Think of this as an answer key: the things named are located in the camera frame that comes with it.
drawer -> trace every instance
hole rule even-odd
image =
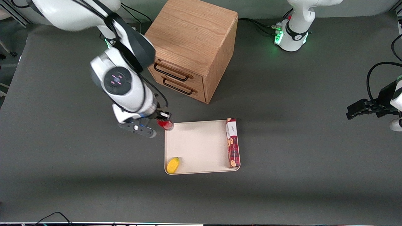
[[[204,95],[204,89],[195,89],[188,87],[186,85],[183,85],[180,82],[177,82],[171,78],[168,78],[167,76],[156,76],[154,77],[157,83],[162,84],[166,87],[169,87],[173,90],[176,90],[177,92],[180,92],[182,94],[185,94],[186,96],[192,97],[196,100],[202,101],[205,103],[205,95]]]
[[[169,81],[174,81],[177,84],[181,84],[181,86],[193,88],[195,90],[204,90],[201,76],[178,71],[172,67],[161,64],[160,62],[154,63],[149,67],[149,69],[155,79],[163,76]]]

cable connector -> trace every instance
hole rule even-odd
[[[279,25],[272,25],[271,28],[274,30],[278,30],[278,31],[282,30],[282,26],[279,26]]]

wood grain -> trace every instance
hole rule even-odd
[[[146,33],[156,50],[158,69],[148,67],[162,85],[180,88],[209,103],[233,55],[238,14],[200,0],[168,0]]]
[[[236,18],[233,21],[233,25],[224,39],[222,46],[220,47],[218,53],[216,54],[213,63],[209,69],[208,76],[204,78],[205,89],[205,101],[209,103],[211,101],[212,95],[214,94],[218,84],[233,56],[234,42],[236,39],[237,31],[237,21]]]
[[[206,76],[237,13],[200,0],[169,0],[146,37],[156,58]]]

green led light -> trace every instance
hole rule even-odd
[[[308,32],[307,32],[307,34],[306,34],[306,37],[304,38],[303,44],[306,43],[307,36],[308,36]]]
[[[106,42],[107,48],[110,49],[109,43],[106,41],[106,39],[105,39],[105,42]]]
[[[275,38],[275,43],[279,45],[279,43],[281,43],[282,37],[283,37],[283,31],[277,34],[277,37]]]

yellow lemon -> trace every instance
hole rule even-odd
[[[166,171],[168,172],[168,174],[174,174],[179,165],[180,165],[179,158],[177,158],[177,157],[172,158],[169,161],[168,166],[166,167]]]

